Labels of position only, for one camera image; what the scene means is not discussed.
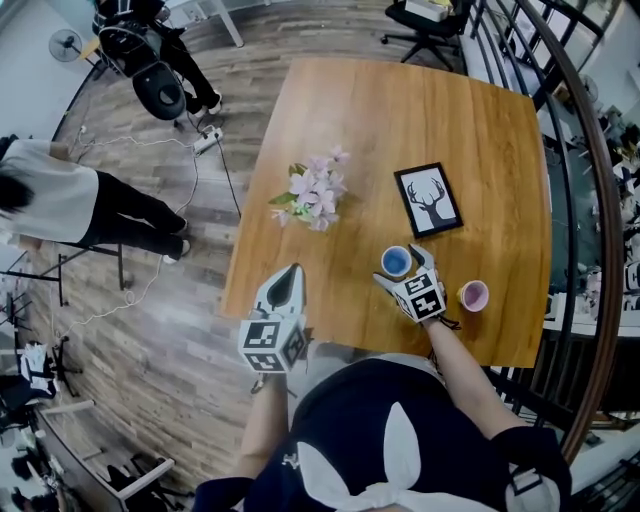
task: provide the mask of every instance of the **black and white cube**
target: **black and white cube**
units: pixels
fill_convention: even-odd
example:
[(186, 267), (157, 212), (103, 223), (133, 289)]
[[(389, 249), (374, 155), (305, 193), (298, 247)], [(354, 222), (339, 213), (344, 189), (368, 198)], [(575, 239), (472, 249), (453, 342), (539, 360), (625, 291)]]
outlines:
[(435, 270), (420, 267), (418, 274), (393, 287), (393, 295), (402, 312), (414, 322), (442, 313), (445, 303)]
[(258, 373), (291, 371), (306, 345), (303, 328), (295, 318), (240, 324), (238, 350)]

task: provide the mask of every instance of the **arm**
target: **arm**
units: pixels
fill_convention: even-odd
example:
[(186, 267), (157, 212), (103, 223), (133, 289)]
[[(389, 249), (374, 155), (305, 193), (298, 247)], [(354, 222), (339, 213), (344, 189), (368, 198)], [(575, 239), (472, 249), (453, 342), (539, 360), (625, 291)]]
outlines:
[(42, 247), (42, 240), (33, 238), (32, 236), (20, 235), (18, 247), (23, 251), (39, 251)]
[(64, 497), (62, 489), (58, 487), (56, 491), (56, 498), (58, 499), (58, 509), (60, 512), (67, 512), (67, 500)]
[(69, 160), (69, 146), (60, 142), (52, 142), (51, 149), (49, 149), (49, 156), (56, 160)]
[(171, 16), (171, 9), (169, 9), (166, 5), (163, 5), (162, 8), (158, 11), (155, 18), (160, 23), (164, 23)]
[(287, 380), (284, 375), (270, 375), (253, 402), (240, 457), (230, 476), (256, 478), (288, 432)]
[(432, 319), (423, 325), (453, 403), (487, 439), (512, 427), (527, 426), (504, 406), (480, 365), (448, 327)]

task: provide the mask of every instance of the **hand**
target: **hand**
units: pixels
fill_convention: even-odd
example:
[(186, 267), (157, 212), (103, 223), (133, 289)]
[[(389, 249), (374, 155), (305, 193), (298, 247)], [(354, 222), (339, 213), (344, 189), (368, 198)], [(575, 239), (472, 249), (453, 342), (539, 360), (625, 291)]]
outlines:
[(39, 238), (33, 238), (31, 236), (20, 235), (18, 247), (25, 251), (38, 252), (42, 247), (42, 240), (40, 240)]

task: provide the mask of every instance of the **white cable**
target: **white cable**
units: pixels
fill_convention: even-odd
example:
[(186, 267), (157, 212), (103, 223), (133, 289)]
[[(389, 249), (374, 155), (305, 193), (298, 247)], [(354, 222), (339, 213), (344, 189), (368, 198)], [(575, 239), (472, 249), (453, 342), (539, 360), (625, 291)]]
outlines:
[(117, 139), (113, 139), (110, 140), (108, 142), (82, 142), (82, 134), (84, 133), (84, 129), (85, 127), (82, 126), (80, 128), (80, 131), (78, 132), (78, 141), (80, 142), (81, 145), (87, 147), (87, 146), (106, 146), (108, 144), (113, 144), (114, 142), (120, 142), (121, 140), (130, 140), (131, 142), (133, 142), (134, 144), (137, 144), (138, 146), (155, 146), (156, 144), (164, 144), (166, 142), (177, 142), (178, 144), (180, 144), (183, 148), (189, 148), (189, 149), (193, 149), (193, 144), (185, 144), (184, 142), (180, 142), (178, 139), (167, 139), (167, 140), (157, 140), (154, 142), (138, 142), (136, 139), (134, 139), (133, 137), (127, 136), (127, 137), (118, 137)]
[[(179, 140), (176, 140), (176, 139), (169, 139), (169, 140), (164, 140), (164, 141), (144, 143), (144, 142), (136, 141), (133, 137), (120, 137), (118, 139), (115, 139), (115, 140), (109, 141), (109, 142), (85, 144), (80, 139), (81, 133), (82, 133), (82, 130), (80, 132), (78, 132), (78, 141), (83, 146), (90, 146), (90, 145), (106, 146), (107, 144), (112, 144), (112, 143), (120, 141), (120, 140), (131, 140), (135, 144), (138, 144), (139, 146), (153, 146), (154, 144), (163, 144), (165, 142), (177, 142), (178, 144), (180, 144), (181, 146), (184, 146), (185, 148), (191, 148), (191, 150), (192, 150), (191, 156), (193, 158), (193, 168), (195, 170), (196, 177), (195, 177), (195, 180), (193, 182), (193, 188), (191, 189), (191, 194), (189, 195), (189, 199), (187, 200), (186, 203), (184, 203), (182, 206), (180, 206), (180, 208), (175, 210), (174, 213), (178, 214), (180, 211), (185, 209), (191, 203), (191, 201), (193, 200), (193, 196), (196, 193), (196, 188), (198, 187), (198, 181), (199, 181), (199, 177), (200, 176), (199, 176), (199, 173), (198, 173), (198, 164), (196, 162), (196, 155), (193, 153), (193, 145), (192, 144), (191, 145), (186, 145), (186, 144), (183, 144), (182, 142), (180, 142)], [(119, 311), (121, 309), (128, 309), (130, 307), (137, 306), (138, 304), (140, 304), (145, 299), (145, 297), (147, 296), (147, 292), (149, 291), (149, 288), (151, 287), (151, 285), (160, 276), (160, 267), (161, 266), (162, 266), (162, 256), (160, 256), (160, 258), (158, 259), (158, 266), (156, 268), (155, 276), (153, 276), (151, 281), (149, 281), (149, 284), (145, 287), (144, 292), (142, 292), (142, 296), (139, 299), (136, 299), (136, 296), (133, 293), (133, 291), (127, 290), (125, 292), (125, 294), (124, 294), (124, 302), (125, 302), (124, 306), (118, 306), (118, 307), (112, 309), (111, 311), (108, 311), (107, 313), (102, 313), (102, 314), (99, 314), (99, 315), (91, 315), (87, 320), (73, 322), (63, 334), (57, 333), (55, 331), (55, 328), (54, 328), (53, 301), (52, 301), (52, 298), (51, 298), (51, 286), (52, 285), (50, 285), (49, 286), (49, 309), (51, 310), (51, 334), (53, 335), (54, 339), (60, 339), (60, 338), (63, 338), (64, 336), (67, 336), (73, 330), (73, 328), (78, 326), (78, 325), (87, 325), (89, 322), (91, 322), (92, 320), (94, 320), (96, 318), (104, 318), (106, 316), (112, 315), (113, 313), (115, 313), (115, 312), (117, 312), (117, 311)]]

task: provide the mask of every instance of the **deer antler picture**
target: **deer antler picture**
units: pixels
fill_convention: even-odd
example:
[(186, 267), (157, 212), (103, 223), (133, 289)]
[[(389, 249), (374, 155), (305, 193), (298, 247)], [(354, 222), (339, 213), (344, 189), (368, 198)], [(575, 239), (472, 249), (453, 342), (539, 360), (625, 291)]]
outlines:
[(396, 181), (404, 196), (416, 238), (462, 226), (458, 208), (440, 164), (398, 171)]
[(438, 201), (443, 199), (446, 194), (442, 183), (440, 183), (438, 180), (436, 180), (435, 178), (431, 178), (431, 183), (436, 186), (436, 190), (438, 191), (438, 197), (433, 197), (433, 194), (429, 193), (431, 203), (425, 202), (424, 199), (416, 198), (417, 192), (413, 188), (413, 182), (411, 182), (407, 187), (407, 196), (409, 197), (409, 202), (417, 204), (423, 212), (427, 212), (429, 214), (429, 219), (431, 220), (433, 227), (438, 228), (446, 224), (445, 219), (440, 216), (436, 208)]

